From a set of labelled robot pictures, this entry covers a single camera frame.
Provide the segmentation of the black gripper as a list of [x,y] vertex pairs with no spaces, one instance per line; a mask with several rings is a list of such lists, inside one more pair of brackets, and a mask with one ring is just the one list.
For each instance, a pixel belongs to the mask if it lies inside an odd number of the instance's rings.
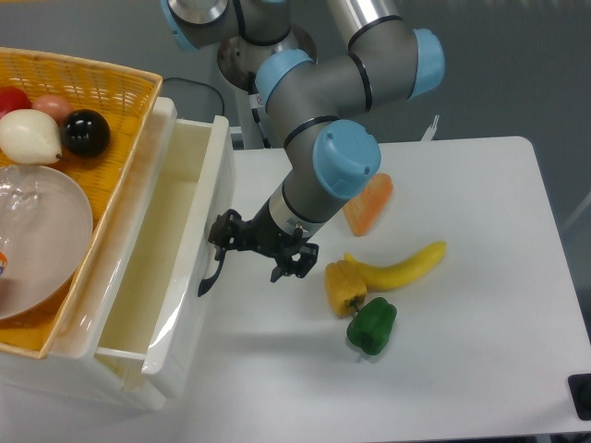
[[208,241],[214,245],[216,261],[222,261],[227,251],[252,251],[273,258],[271,282],[295,275],[303,279],[316,265],[319,246],[306,243],[303,231],[284,232],[271,216],[270,203],[265,202],[253,219],[246,223],[241,215],[229,209],[213,223]]

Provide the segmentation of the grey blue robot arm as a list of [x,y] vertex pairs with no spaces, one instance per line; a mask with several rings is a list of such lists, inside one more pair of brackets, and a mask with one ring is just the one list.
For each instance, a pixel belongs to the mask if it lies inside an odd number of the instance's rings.
[[282,140],[291,171],[246,221],[234,210],[209,234],[216,261],[229,251],[273,259],[271,278],[306,276],[319,249],[312,236],[380,167],[380,147],[355,116],[437,88],[444,52],[430,30],[412,29],[393,1],[332,1],[347,52],[316,63],[294,40],[286,1],[164,1],[182,46],[238,40],[255,92]]

